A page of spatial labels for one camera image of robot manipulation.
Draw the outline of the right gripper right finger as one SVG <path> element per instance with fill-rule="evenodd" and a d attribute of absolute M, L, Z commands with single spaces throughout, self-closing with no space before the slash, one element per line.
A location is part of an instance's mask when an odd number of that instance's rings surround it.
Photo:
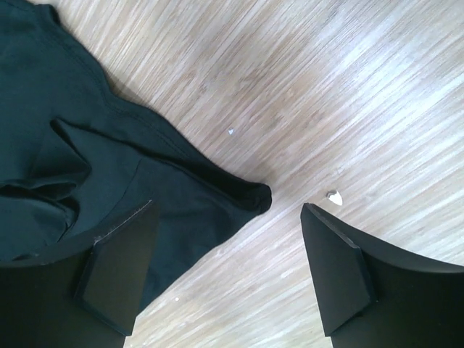
<path fill-rule="evenodd" d="M 358 245 L 314 204 L 303 206 L 300 220 L 323 331 L 330 336 L 377 296 Z"/>

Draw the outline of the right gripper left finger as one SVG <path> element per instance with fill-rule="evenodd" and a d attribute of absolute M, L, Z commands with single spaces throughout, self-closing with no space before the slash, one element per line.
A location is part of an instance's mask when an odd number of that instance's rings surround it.
<path fill-rule="evenodd" d="M 157 237 L 149 200 L 95 239 L 75 292 L 77 302 L 112 330 L 130 336 L 139 313 Z"/>

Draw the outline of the black t shirt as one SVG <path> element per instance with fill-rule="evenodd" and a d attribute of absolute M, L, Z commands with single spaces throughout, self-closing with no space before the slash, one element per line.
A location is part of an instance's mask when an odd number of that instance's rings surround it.
<path fill-rule="evenodd" d="M 15 260 L 153 201 L 147 307 L 269 210 L 270 188 L 207 159 L 163 116 L 115 94 L 55 8 L 1 3 L 1 259 Z"/>

